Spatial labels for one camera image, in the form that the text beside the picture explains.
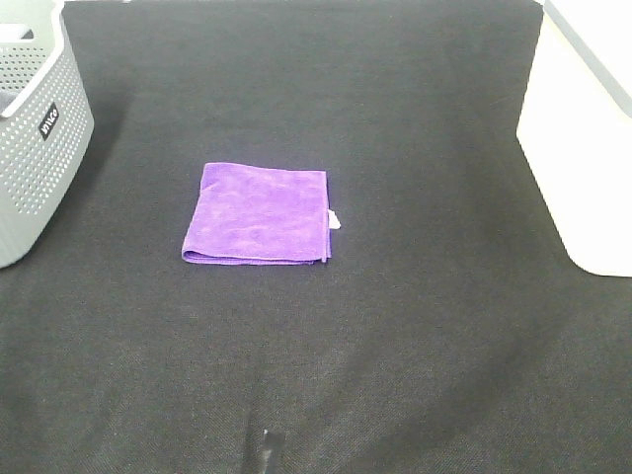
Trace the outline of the purple microfiber towel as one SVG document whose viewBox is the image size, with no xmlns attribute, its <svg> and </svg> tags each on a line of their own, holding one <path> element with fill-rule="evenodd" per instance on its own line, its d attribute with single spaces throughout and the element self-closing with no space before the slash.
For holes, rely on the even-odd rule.
<svg viewBox="0 0 632 474">
<path fill-rule="evenodd" d="M 207 163 L 182 258 L 225 266 L 325 263 L 330 215 L 324 171 Z"/>
</svg>

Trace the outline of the black fabric table cover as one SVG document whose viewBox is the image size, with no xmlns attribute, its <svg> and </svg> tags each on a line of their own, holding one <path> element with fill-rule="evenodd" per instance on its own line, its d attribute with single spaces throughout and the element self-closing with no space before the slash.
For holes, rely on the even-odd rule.
<svg viewBox="0 0 632 474">
<path fill-rule="evenodd" d="M 627 473 L 631 282 L 515 138 L 532 1 L 72 2 L 95 118 L 1 273 L 5 473 Z M 185 263 L 203 166 L 328 175 L 326 264 Z"/>
</svg>

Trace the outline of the white plastic storage bin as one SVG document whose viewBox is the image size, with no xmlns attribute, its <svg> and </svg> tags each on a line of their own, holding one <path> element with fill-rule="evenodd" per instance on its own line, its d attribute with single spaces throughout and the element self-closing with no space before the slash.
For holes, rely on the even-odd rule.
<svg viewBox="0 0 632 474">
<path fill-rule="evenodd" d="M 631 4 L 545 1 L 516 137 L 569 258 L 631 275 Z"/>
</svg>

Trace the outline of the grey perforated plastic basket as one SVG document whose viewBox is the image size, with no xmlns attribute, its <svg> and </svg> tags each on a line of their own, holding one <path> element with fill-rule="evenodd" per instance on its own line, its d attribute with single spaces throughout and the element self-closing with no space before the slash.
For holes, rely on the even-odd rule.
<svg viewBox="0 0 632 474">
<path fill-rule="evenodd" d="M 1 4 L 1 265 L 35 245 L 83 160 L 94 118 L 62 1 Z"/>
</svg>

